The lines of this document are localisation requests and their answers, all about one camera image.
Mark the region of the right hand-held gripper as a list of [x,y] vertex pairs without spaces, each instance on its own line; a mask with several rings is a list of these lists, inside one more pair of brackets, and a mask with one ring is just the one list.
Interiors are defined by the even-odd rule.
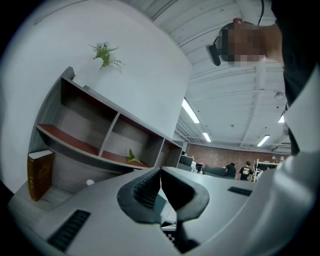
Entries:
[[163,226],[161,228],[162,232],[169,239],[169,241],[175,246],[176,245],[176,234],[177,234],[177,225],[172,224],[168,226]]

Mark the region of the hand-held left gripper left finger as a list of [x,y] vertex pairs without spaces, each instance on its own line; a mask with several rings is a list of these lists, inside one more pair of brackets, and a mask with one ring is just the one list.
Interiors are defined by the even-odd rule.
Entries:
[[82,210],[90,215],[65,251],[70,256],[180,255],[159,224],[137,223],[119,206],[120,188],[150,172],[133,171],[84,188],[45,214],[35,225],[35,233],[48,241],[75,211]]

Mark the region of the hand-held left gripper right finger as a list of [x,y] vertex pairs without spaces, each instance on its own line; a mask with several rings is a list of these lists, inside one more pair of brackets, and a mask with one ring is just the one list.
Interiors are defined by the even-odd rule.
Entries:
[[249,181],[162,167],[161,189],[176,214],[175,247],[186,254],[216,235],[255,189]]

